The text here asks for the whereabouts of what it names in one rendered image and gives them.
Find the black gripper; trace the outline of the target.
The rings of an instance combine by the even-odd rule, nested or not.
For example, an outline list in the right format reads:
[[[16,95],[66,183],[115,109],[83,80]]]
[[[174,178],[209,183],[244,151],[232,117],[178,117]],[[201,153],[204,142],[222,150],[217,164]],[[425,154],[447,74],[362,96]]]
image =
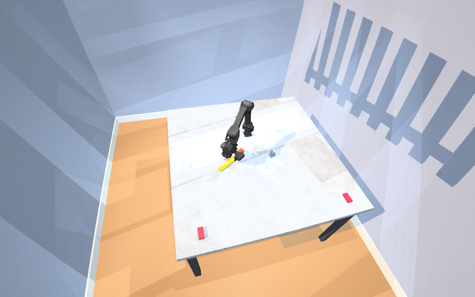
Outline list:
[[[227,143],[227,141],[225,141],[225,142],[223,142],[223,143],[221,144],[221,148],[222,148],[222,149],[223,149],[223,147],[226,145],[226,143]],[[236,144],[236,146],[238,146],[238,144]],[[235,160],[241,160],[241,159],[243,159],[243,158],[245,157],[245,154],[243,154],[242,152],[236,151],[236,150],[237,150],[237,147],[236,147],[236,146],[233,147],[233,149],[232,149],[233,152],[232,152],[232,153],[235,153],[235,156],[234,156]]]

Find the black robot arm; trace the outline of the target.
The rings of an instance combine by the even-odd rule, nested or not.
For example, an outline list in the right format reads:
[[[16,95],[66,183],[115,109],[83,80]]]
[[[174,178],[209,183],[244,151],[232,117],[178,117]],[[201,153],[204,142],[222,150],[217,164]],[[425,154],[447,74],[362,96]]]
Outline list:
[[[226,158],[231,158],[232,156],[232,149],[236,146],[236,143],[239,140],[240,136],[240,125],[242,123],[243,118],[245,118],[245,122],[242,125],[242,129],[245,131],[243,134],[245,137],[252,137],[251,132],[254,130],[253,123],[251,122],[251,111],[254,107],[254,103],[249,100],[243,100],[240,105],[239,113],[236,116],[235,122],[232,126],[230,126],[229,130],[226,134],[226,145],[223,147],[222,156]],[[227,138],[229,137],[229,138]]]

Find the red rectangular bar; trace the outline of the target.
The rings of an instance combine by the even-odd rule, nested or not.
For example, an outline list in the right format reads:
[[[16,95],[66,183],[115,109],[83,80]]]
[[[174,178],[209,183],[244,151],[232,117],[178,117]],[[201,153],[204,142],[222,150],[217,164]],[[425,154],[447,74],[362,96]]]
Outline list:
[[[352,202],[352,199],[350,198],[348,193],[343,193],[342,195],[348,203]]]

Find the yellow bar with orange end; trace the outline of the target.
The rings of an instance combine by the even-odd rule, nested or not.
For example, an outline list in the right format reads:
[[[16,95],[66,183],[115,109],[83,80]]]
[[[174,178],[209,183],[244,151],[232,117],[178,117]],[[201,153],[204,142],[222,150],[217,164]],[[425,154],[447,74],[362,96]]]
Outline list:
[[[243,148],[240,148],[239,150],[237,150],[238,152],[242,152],[242,153],[245,153],[245,150],[243,150]],[[234,155],[235,156],[235,155]],[[226,163],[222,164],[222,166],[220,166],[218,168],[219,171],[223,171],[225,170],[227,167],[229,167],[229,165],[231,165],[234,161],[235,161],[235,158],[234,156],[232,158],[230,158],[229,160],[226,161]]]

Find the red rectangular block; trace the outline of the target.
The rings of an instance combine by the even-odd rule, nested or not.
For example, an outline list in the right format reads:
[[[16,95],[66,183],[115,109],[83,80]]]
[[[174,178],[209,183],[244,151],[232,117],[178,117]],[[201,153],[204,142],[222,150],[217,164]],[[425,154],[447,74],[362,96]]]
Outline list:
[[[203,227],[198,227],[198,237],[199,237],[199,240],[205,238]]]

